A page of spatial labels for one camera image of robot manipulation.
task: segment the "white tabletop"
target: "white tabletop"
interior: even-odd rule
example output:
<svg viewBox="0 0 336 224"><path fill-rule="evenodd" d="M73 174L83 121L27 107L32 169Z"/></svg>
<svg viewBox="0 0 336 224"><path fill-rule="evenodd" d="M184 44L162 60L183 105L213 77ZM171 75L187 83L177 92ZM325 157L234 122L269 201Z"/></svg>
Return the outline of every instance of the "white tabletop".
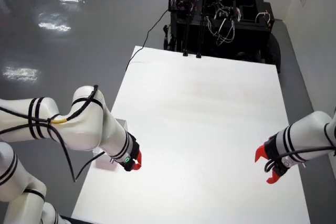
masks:
<svg viewBox="0 0 336 224"><path fill-rule="evenodd" d="M112 109L143 166L91 165L73 218L110 223L309 223L298 167L274 185L255 151L288 125L275 66L144 48Z"/></svg>

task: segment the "shiny epoxy floor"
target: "shiny epoxy floor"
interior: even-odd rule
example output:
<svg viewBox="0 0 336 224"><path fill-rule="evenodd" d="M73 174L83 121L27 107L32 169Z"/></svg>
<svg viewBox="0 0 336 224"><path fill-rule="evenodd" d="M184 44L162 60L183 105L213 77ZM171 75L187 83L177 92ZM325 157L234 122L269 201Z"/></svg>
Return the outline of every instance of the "shiny epoxy floor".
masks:
<svg viewBox="0 0 336 224"><path fill-rule="evenodd" d="M143 43L166 9L167 0L0 0L1 98L52 97L61 113L68 113L78 87L98 84L111 108L134 46ZM162 28L169 22L166 14L148 47L163 47ZM279 78L293 123L312 107L285 25L276 22L273 33L280 43ZM50 140L12 146L26 169L47 185L47 201L71 216L85 174L74 184L61 147ZM70 156L78 171L92 154L70 151ZM311 223L333 220L336 183L328 162L322 157L300 170ZM5 209L0 204L0 220Z"/></svg>

